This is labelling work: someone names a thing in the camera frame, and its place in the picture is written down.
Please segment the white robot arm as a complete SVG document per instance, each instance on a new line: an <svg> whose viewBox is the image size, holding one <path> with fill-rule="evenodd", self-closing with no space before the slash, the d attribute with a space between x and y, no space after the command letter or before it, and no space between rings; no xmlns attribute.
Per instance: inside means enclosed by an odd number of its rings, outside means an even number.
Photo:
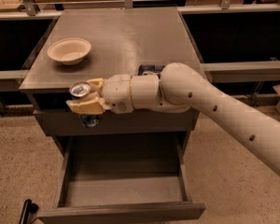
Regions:
<svg viewBox="0 0 280 224"><path fill-rule="evenodd" d="M135 109L182 113L194 108L280 175L280 122L220 91L183 63L142 65L138 74L76 82L66 103L79 115Z"/></svg>

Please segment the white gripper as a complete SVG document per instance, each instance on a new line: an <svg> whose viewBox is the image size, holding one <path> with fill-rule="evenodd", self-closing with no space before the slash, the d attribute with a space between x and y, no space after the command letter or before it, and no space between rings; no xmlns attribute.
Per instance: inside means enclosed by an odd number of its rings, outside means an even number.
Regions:
<svg viewBox="0 0 280 224"><path fill-rule="evenodd" d="M131 78L124 74L105 81L101 77L89 79L87 83L91 86L91 93L102 92L103 98L68 100L66 104L77 114L101 115L107 110L116 114L132 113Z"/></svg>

